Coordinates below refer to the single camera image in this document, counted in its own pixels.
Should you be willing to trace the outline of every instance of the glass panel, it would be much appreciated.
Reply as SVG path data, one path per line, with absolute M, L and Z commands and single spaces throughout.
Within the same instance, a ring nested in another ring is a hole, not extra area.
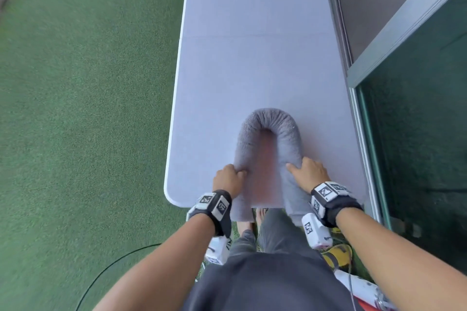
M 467 273 L 467 0 L 444 4 L 357 94 L 385 224 Z

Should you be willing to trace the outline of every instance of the hand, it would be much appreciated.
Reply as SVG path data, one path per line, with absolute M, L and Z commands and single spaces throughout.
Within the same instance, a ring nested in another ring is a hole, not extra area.
M 298 169 L 294 164 L 286 164 L 287 169 L 294 176 L 295 181 L 301 189 L 307 193 L 322 184 L 330 181 L 326 168 L 319 161 L 313 161 L 309 157 L 304 157 L 302 160 L 302 168 Z
M 237 198 L 243 188 L 243 182 L 247 176 L 246 171 L 235 171 L 232 164 L 227 165 L 222 170 L 217 171 L 213 179 L 213 191 L 223 189 L 229 192 L 232 199 Z

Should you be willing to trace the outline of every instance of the red object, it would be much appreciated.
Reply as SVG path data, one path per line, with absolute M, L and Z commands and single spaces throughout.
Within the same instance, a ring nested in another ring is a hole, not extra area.
M 357 300 L 361 308 L 363 308 L 365 311 L 378 311 L 377 308 L 375 308 L 374 306 L 371 306 L 369 303 L 366 303 L 365 301 L 360 300 L 359 298 Z

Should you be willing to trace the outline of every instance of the black cable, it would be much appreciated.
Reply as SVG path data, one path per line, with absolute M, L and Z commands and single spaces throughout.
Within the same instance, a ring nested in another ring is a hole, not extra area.
M 76 306 L 75 308 L 75 311 L 78 311 L 79 307 L 81 306 L 81 303 L 83 302 L 83 300 L 85 299 L 86 297 L 86 294 L 88 293 L 88 291 L 91 289 L 91 287 L 94 285 L 94 283 L 97 281 L 97 279 L 99 279 L 99 277 L 110 267 L 112 267 L 115 263 L 117 263 L 118 261 L 120 261 L 121 259 L 125 258 L 126 256 L 129 256 L 131 255 L 132 253 L 135 253 L 135 252 L 138 252 L 138 251 L 141 251 L 142 249 L 148 249 L 150 247 L 156 247 L 156 246 L 159 246 L 161 245 L 162 243 L 155 243 L 153 245 L 148 245 L 148 246 L 144 246 L 144 247 L 141 247 L 140 249 L 135 249 L 131 252 L 128 252 L 126 255 L 124 256 L 121 256 L 119 259 L 113 261 L 112 263 L 110 263 L 107 267 L 105 267 L 105 269 L 102 270 L 101 273 L 99 273 L 99 275 L 92 281 L 92 283 L 88 286 L 88 288 L 86 289 L 85 293 L 83 294 L 83 296 L 81 296 L 81 300 L 79 300 L 78 302 L 78 306 Z

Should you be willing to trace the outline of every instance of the gray pants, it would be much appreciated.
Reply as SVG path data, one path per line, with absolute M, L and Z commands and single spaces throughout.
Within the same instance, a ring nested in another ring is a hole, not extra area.
M 311 249 L 305 233 L 292 223 L 282 209 L 268 209 L 260 226 L 258 243 L 266 253 L 297 253 L 324 261 L 321 254 Z M 245 230 L 230 248 L 229 257 L 256 252 L 253 231 Z

